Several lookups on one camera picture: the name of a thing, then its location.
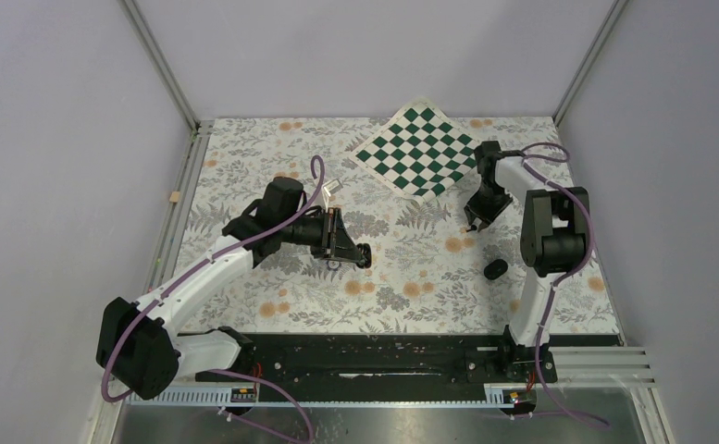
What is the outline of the black earbud charging case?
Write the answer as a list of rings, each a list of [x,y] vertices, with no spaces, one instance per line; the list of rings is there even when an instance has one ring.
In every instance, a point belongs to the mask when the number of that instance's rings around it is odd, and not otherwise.
[[[360,269],[368,269],[372,266],[372,250],[368,243],[360,243],[357,249],[361,255],[360,261],[356,264]]]

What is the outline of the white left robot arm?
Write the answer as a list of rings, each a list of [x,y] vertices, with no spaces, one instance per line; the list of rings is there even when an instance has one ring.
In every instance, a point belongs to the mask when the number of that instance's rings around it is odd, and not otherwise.
[[[216,369],[233,380],[249,376],[254,357],[238,332],[181,330],[219,290],[284,243],[307,246],[316,259],[361,269],[372,265],[370,246],[350,238],[340,209],[317,205],[296,179],[275,178],[184,271],[134,302],[118,297],[105,308],[96,350],[104,378],[149,400],[183,376]]]

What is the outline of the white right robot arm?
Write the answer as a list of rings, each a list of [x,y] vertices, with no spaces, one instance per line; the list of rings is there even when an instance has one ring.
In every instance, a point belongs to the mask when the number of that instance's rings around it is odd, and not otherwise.
[[[533,370],[533,357],[547,349],[557,288],[593,254],[589,193],[538,172],[530,163],[541,156],[531,146],[504,151],[498,142],[485,141],[474,158],[480,185],[464,207],[470,228],[488,228],[513,200],[523,205],[519,250],[526,280],[497,357],[501,375],[519,381]]]

